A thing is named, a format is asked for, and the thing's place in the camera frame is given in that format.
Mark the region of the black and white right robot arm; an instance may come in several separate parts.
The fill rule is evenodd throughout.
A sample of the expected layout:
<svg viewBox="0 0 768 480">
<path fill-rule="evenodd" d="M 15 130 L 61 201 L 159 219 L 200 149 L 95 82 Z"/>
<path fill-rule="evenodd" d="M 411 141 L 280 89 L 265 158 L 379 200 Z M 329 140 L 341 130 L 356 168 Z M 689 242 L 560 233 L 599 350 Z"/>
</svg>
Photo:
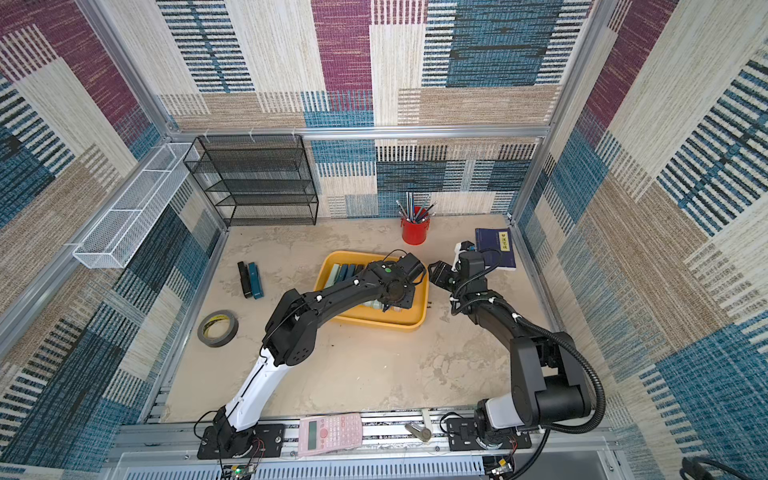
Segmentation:
<svg viewBox="0 0 768 480">
<path fill-rule="evenodd" d="M 433 285 L 450 293 L 451 313 L 465 315 L 490 332 L 509 352 L 510 389 L 478 402 L 474 421 L 479 439 L 495 444 L 514 431 L 543 429 L 584 434 L 596 429 L 606 412 L 602 382 L 564 332 L 552 332 L 522 316 L 487 287 L 483 267 L 428 267 Z"/>
</svg>

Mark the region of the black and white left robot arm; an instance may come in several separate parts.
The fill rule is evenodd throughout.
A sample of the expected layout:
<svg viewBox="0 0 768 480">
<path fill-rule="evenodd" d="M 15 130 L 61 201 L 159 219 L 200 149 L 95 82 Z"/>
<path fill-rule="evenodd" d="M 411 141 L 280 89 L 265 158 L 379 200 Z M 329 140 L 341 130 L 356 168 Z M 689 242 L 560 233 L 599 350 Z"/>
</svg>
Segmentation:
<svg viewBox="0 0 768 480">
<path fill-rule="evenodd" d="M 256 445 L 255 426 L 290 368 L 313 353 L 318 330 L 369 301 L 385 309 L 413 306 L 425 266 L 414 255 L 369 263 L 359 273 L 320 291 L 284 293 L 265 327 L 256 363 L 237 394 L 220 407 L 200 438 L 200 459 L 238 458 Z"/>
</svg>

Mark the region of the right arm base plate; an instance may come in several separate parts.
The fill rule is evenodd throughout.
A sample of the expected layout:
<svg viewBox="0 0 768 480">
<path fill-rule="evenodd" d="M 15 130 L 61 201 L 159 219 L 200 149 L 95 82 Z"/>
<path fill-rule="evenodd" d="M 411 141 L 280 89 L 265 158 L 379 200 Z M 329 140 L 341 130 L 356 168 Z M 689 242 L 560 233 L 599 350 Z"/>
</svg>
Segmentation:
<svg viewBox="0 0 768 480">
<path fill-rule="evenodd" d="M 473 450 L 515 450 L 532 447 L 528 434 L 514 428 L 490 430 L 480 427 L 474 418 L 467 418 L 449 412 L 440 419 L 441 431 L 445 434 L 451 451 Z"/>
</svg>

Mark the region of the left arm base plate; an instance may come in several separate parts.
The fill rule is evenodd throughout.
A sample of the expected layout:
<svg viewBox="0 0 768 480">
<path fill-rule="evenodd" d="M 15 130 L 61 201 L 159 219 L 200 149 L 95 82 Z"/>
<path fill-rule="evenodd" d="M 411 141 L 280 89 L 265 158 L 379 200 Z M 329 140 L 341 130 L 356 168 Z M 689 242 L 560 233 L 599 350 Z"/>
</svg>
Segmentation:
<svg viewBox="0 0 768 480">
<path fill-rule="evenodd" d="M 277 458 L 284 438 L 284 424 L 257 424 L 236 433 L 227 425 L 212 425 L 205 429 L 196 457 L 198 460 Z"/>
</svg>

